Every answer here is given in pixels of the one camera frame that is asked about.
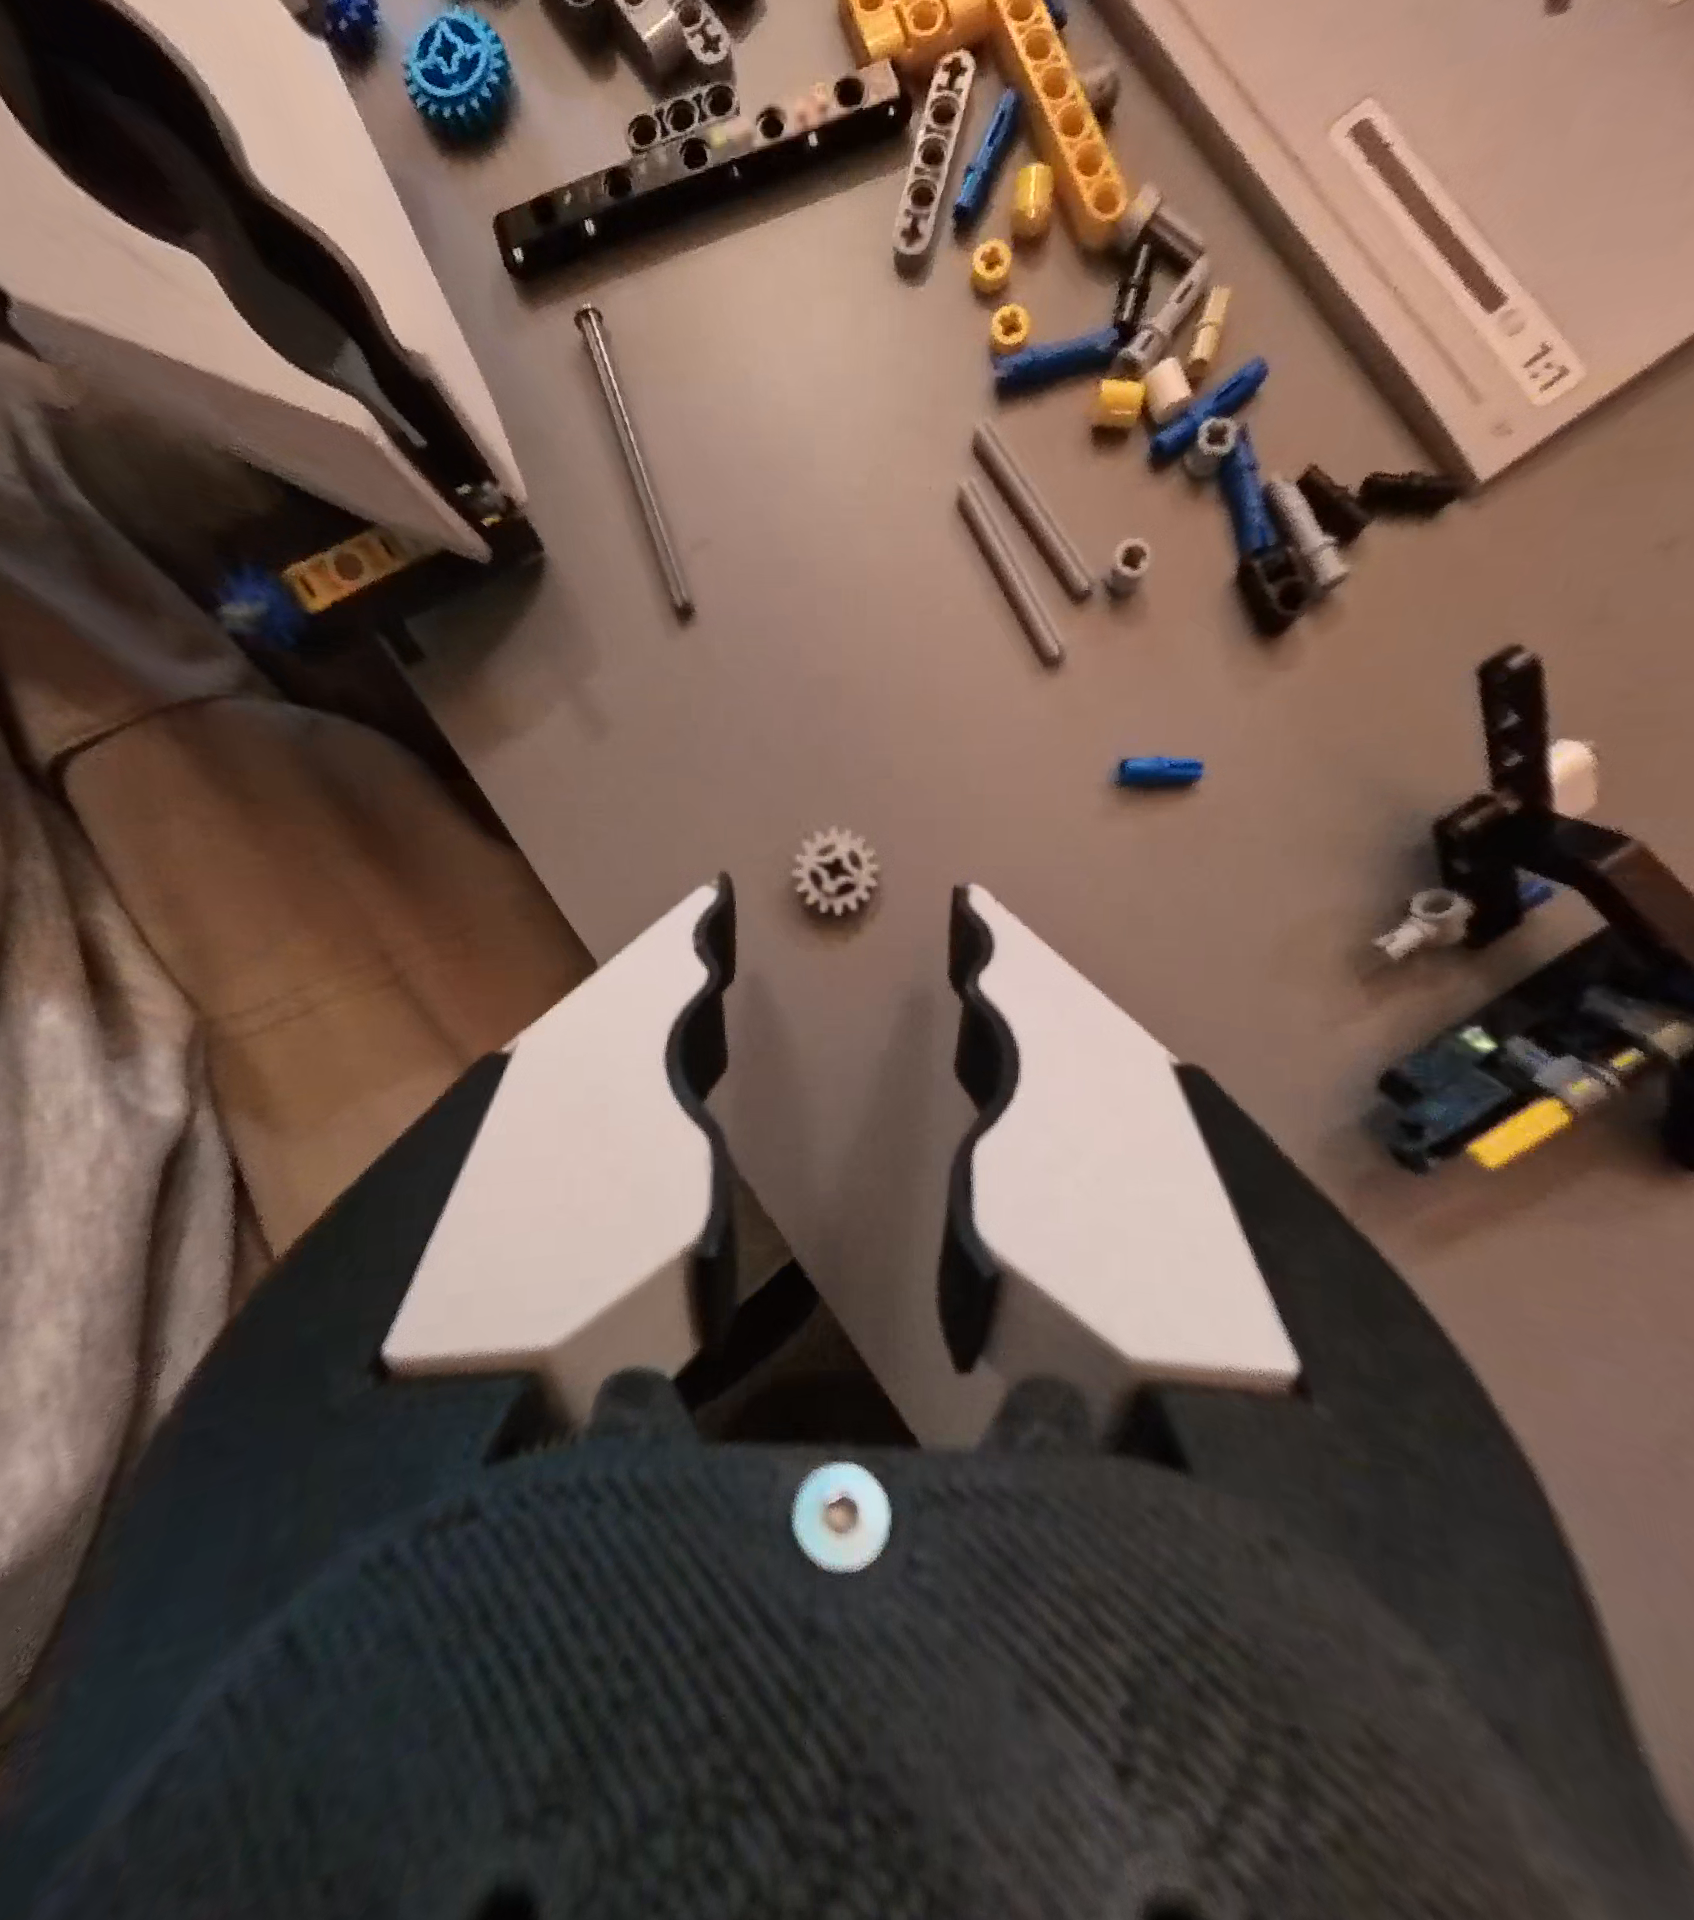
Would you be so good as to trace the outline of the small grey lego gear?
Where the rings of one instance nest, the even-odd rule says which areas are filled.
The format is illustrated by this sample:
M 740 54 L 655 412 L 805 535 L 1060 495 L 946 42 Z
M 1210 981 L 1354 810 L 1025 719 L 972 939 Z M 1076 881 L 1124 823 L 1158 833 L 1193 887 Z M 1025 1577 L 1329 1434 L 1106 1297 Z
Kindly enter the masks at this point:
M 881 892 L 881 860 L 875 845 L 852 827 L 816 827 L 791 860 L 791 885 L 805 911 L 825 919 L 849 919 L 865 911 Z

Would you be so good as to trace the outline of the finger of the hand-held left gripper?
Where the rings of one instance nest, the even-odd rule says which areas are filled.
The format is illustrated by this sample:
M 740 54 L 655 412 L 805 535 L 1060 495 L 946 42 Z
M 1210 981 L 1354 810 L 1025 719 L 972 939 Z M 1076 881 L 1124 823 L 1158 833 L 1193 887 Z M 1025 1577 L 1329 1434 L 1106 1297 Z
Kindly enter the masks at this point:
M 0 298 L 45 359 L 115 384 L 426 552 L 491 559 L 491 541 L 367 403 L 271 344 L 195 251 L 148 235 L 71 180 L 2 96 Z
M 284 273 L 341 324 L 402 436 L 449 492 L 526 505 L 477 353 L 327 37 L 281 2 L 115 2 L 212 118 L 247 190 L 320 264 Z

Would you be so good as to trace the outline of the black yellow lego assembly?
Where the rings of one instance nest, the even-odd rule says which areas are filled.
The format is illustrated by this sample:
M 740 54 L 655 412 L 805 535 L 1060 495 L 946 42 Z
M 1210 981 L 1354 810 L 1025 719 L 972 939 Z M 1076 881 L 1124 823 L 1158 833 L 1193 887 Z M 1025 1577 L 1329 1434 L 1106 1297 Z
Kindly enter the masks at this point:
M 542 571 L 540 531 L 497 482 L 458 483 L 449 505 L 483 555 L 296 493 L 240 531 L 210 583 L 209 609 L 250 650 L 312 657 Z

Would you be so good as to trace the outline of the pile of grey black beams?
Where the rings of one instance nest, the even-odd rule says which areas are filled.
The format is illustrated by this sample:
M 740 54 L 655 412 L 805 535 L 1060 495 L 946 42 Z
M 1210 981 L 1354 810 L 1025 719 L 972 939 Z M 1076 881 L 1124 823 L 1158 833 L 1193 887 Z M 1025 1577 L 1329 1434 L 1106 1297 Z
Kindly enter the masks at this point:
M 583 51 L 611 51 L 653 85 L 728 79 L 734 31 L 756 2 L 542 2 L 550 22 Z

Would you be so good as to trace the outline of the black lego subassembly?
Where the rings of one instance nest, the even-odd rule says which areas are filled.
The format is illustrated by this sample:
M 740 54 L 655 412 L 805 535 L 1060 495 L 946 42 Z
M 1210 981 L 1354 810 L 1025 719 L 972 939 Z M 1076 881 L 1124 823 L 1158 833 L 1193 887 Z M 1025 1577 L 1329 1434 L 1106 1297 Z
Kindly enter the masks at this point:
M 1563 898 L 1601 928 L 1384 1067 L 1380 1148 L 1412 1173 L 1499 1171 L 1650 1087 L 1665 1155 L 1694 1173 L 1694 889 L 1646 842 L 1594 821 L 1598 758 L 1554 733 L 1535 651 L 1488 655 L 1477 689 L 1484 789 L 1434 821 L 1436 883 L 1377 953 L 1483 952 Z

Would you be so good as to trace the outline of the pile of small lego pins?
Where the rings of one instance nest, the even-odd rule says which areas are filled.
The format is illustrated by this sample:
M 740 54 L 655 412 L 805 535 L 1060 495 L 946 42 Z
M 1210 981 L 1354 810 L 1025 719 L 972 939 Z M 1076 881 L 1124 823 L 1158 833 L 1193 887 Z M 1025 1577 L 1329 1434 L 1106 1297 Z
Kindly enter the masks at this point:
M 955 195 L 951 220 L 970 227 L 1000 175 L 1020 119 L 1020 91 L 1007 89 L 988 118 L 978 150 Z M 1010 235 L 990 235 L 972 251 L 970 282 L 997 300 L 1008 290 L 1013 242 L 1047 233 L 1058 205 L 1054 171 L 1044 162 L 1018 168 Z M 1358 486 L 1318 464 L 1298 476 L 1265 469 L 1246 424 L 1271 364 L 1265 355 L 1215 376 L 1225 344 L 1233 287 L 1212 278 L 1204 242 L 1177 217 L 1160 190 L 1145 183 L 1129 195 L 1110 251 L 1121 275 L 1109 320 L 1088 331 L 1036 342 L 1020 302 L 999 302 L 988 317 L 995 396 L 1030 397 L 1093 376 L 1091 432 L 1119 440 L 1149 429 L 1149 464 L 1178 469 L 1194 486 L 1212 486 L 1235 545 L 1235 587 L 1265 637 L 1284 635 L 1301 613 L 1346 580 L 1346 552 L 1378 518 L 1427 519 L 1465 495 L 1465 482 L 1438 469 L 1373 469 Z M 1167 296 L 1149 303 L 1155 275 L 1170 273 Z

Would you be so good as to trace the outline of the short grey lego beam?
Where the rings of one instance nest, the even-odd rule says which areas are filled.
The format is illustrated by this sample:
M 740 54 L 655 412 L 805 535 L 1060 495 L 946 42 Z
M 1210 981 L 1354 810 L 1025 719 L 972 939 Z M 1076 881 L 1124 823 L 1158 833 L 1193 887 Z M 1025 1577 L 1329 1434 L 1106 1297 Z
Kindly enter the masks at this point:
M 698 83 L 634 112 L 626 121 L 626 145 L 641 155 L 704 128 L 728 124 L 738 116 L 738 109 L 740 98 L 734 82 Z

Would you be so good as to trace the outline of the tan trousers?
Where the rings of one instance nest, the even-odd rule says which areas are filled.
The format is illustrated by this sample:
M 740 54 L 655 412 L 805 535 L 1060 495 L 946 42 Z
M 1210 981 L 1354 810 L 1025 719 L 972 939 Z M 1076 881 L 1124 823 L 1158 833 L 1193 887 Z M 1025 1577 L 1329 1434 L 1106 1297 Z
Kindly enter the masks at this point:
M 200 620 L 0 611 L 0 695 L 200 1019 L 274 1255 L 595 967 L 420 756 L 284 697 Z

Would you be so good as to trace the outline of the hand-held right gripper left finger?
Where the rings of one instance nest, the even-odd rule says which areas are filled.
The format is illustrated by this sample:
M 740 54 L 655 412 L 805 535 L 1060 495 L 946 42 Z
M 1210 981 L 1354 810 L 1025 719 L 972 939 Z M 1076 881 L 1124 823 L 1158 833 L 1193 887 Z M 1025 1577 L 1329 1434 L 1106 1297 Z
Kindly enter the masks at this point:
M 538 1379 L 586 1417 L 675 1378 L 736 1303 L 736 1171 L 710 1095 L 736 974 L 728 876 L 695 887 L 504 1049 L 383 1340 L 396 1379 Z

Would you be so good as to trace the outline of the long yellow lego beam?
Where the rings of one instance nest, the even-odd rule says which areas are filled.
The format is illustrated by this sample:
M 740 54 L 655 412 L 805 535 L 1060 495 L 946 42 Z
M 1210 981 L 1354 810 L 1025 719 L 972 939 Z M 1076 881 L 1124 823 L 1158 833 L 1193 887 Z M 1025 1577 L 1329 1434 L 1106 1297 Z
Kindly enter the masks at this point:
M 1131 205 L 1129 180 L 1044 2 L 990 2 L 992 44 L 1025 102 L 1030 140 L 1054 174 L 1058 207 L 1081 250 L 1114 247 Z

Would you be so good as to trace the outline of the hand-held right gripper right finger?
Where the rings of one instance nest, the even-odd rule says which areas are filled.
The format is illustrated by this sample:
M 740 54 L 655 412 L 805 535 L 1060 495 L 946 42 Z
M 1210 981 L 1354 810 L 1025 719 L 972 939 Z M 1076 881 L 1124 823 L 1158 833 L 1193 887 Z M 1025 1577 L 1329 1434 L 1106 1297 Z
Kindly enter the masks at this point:
M 953 889 L 944 1349 L 1113 1420 L 1143 1390 L 1291 1398 L 1301 1355 L 1181 1057 L 978 881 Z

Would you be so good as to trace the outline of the lego instruction booklet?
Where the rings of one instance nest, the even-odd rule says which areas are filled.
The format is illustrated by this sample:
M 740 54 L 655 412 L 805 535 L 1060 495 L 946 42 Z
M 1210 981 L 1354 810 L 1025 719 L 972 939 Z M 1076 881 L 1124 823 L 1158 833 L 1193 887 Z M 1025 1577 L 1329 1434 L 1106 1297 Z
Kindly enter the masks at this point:
M 1103 16 L 1471 483 L 1694 342 L 1694 2 Z

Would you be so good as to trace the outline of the thin grey lego liftarm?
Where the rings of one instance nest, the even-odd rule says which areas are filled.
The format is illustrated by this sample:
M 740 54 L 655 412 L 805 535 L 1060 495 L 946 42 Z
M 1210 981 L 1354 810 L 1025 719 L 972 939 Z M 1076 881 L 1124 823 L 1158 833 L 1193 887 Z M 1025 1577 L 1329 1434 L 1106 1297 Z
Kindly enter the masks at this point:
M 976 73 L 978 59 L 966 49 L 944 54 L 930 70 L 891 232 L 892 265 L 903 278 L 928 271 Z

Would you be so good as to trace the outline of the yellow lego block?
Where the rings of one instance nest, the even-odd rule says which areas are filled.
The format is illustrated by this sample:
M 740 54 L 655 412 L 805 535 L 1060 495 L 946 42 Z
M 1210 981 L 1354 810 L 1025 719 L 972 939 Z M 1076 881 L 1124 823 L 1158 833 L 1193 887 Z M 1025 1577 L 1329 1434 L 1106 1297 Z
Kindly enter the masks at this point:
M 992 2 L 837 2 L 856 65 L 891 61 L 927 73 L 953 51 L 975 51 L 995 29 Z

